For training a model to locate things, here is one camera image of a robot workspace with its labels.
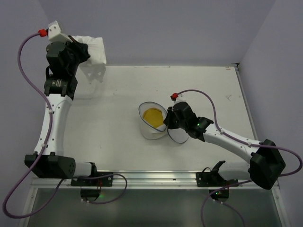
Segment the yellow bra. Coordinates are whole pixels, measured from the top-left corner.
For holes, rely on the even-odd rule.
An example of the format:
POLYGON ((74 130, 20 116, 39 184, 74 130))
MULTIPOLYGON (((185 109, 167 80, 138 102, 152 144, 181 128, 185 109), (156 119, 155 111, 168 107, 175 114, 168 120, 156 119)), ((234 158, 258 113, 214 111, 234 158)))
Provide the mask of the yellow bra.
POLYGON ((158 128, 163 125, 162 111, 158 108, 149 108, 143 113, 143 119, 152 127, 158 128))

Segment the white mesh laundry bag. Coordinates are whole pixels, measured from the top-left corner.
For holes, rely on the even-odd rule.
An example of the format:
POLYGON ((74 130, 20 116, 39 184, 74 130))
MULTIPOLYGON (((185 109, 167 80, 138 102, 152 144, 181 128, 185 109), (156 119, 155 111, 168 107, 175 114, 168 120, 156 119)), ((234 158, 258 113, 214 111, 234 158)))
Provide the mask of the white mesh laundry bag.
POLYGON ((167 110, 156 102, 143 102, 138 107, 140 133, 147 140, 158 140, 166 135, 177 144, 184 144, 189 136, 182 129, 168 129, 164 120, 167 110))

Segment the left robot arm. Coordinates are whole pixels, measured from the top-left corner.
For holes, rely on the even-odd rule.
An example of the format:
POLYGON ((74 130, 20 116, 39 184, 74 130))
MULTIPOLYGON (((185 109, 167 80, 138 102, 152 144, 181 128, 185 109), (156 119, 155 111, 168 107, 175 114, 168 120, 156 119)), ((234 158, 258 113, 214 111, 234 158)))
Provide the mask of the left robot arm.
POLYGON ((49 63, 42 97, 45 115, 37 146, 25 164, 39 178, 88 177, 95 171, 90 162, 76 162, 64 155, 65 126, 77 87, 78 66, 90 58, 88 45, 77 41, 53 42, 46 48, 49 63))

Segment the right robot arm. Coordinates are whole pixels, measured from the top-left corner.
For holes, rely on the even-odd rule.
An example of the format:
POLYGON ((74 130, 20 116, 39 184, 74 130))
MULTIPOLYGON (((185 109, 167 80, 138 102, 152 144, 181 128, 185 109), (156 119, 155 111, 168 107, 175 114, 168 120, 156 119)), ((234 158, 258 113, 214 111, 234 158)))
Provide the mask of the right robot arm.
POLYGON ((202 142, 217 145, 243 159, 246 164, 217 163, 212 169, 225 181, 251 180, 259 187, 269 190, 281 175, 286 164, 274 142, 250 140, 226 131, 214 121, 198 117, 186 102, 168 107, 164 124, 168 129, 182 129, 186 134, 202 142))

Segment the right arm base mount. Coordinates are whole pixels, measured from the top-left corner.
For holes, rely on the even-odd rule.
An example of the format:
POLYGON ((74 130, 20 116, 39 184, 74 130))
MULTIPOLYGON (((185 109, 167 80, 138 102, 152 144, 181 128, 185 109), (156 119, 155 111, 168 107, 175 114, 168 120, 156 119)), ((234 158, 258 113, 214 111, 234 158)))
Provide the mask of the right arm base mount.
MULTIPOLYGON (((233 183, 237 183, 238 180, 231 179, 225 180, 219 175, 221 166, 225 164, 225 161, 219 161, 212 169, 209 167, 204 168, 200 172, 196 172, 196 184, 198 187, 223 187, 233 183)), ((215 201, 226 202, 229 198, 229 188, 220 190, 211 195, 211 198, 215 201)))

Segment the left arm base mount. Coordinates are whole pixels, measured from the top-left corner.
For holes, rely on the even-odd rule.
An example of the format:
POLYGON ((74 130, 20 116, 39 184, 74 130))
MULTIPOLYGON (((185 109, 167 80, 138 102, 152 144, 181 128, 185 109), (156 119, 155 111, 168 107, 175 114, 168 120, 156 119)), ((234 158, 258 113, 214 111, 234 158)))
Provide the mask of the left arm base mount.
POLYGON ((97 179, 87 179, 78 177, 71 180, 71 186, 80 187, 80 197, 85 201, 96 201, 101 195, 102 187, 111 187, 113 182, 113 172, 99 172, 91 174, 89 177, 97 179))

